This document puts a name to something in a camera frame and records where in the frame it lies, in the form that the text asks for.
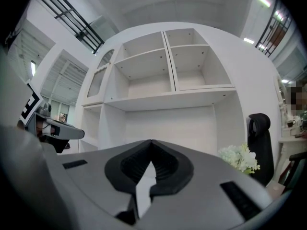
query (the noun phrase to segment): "white flower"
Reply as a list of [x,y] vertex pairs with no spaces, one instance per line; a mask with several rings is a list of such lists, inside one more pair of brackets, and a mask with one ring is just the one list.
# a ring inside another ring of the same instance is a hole
[[218,154],[227,163],[244,173],[254,173],[259,170],[257,165],[256,153],[250,152],[246,143],[239,147],[229,146],[228,148],[219,149]]

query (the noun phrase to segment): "ceiling light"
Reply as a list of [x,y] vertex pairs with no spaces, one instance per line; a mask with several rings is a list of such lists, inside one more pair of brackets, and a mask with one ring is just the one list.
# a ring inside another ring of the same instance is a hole
[[270,3],[267,0],[259,0],[261,1],[265,6],[270,7]]
[[244,37],[243,40],[246,41],[246,42],[248,42],[248,43],[250,43],[250,44],[254,44],[254,41],[253,41],[253,40],[250,40],[250,39],[248,39],[248,38],[246,38],[246,37]]
[[275,15],[277,16],[279,20],[283,21],[283,15],[279,11],[276,11]]
[[263,46],[262,44],[259,44],[261,49],[267,49],[265,46]]
[[34,74],[35,74],[35,62],[31,60],[30,65],[31,65],[32,76],[34,76]]

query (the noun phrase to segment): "black railing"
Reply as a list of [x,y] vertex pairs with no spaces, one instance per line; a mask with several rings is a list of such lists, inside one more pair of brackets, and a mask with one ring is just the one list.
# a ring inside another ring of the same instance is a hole
[[270,57],[287,33],[291,22],[290,12],[280,0],[276,0],[269,22],[255,47]]
[[104,41],[67,0],[42,0],[60,22],[95,54]]

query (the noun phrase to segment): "shelf compartment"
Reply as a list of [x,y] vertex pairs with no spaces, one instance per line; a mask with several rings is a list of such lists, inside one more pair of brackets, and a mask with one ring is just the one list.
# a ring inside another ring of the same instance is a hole
[[235,88],[187,90],[163,93],[143,98],[122,98],[105,102],[105,104],[123,111],[147,111],[198,107],[216,104],[235,92]]
[[83,108],[81,129],[85,132],[84,142],[86,142],[86,139],[91,141],[98,140],[100,112],[101,104]]
[[214,88],[212,85],[232,87],[220,60],[208,45],[175,46],[171,47],[171,53],[179,90]]
[[160,48],[164,48],[162,32],[144,35],[124,43],[117,55],[117,61]]
[[238,146],[246,141],[245,119],[234,91],[227,92],[225,98],[209,106],[125,109],[103,104],[100,149],[139,140],[159,139],[217,155],[219,148]]
[[170,46],[207,44],[205,39],[193,28],[170,30],[165,33]]
[[170,92],[173,75],[169,69],[164,48],[116,62],[105,101]]

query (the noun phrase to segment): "chair headrest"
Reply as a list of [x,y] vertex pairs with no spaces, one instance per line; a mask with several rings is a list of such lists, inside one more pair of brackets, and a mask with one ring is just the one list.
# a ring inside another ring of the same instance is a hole
[[270,118],[263,113],[249,115],[251,121],[249,123],[249,133],[253,137],[262,135],[268,131],[271,126]]

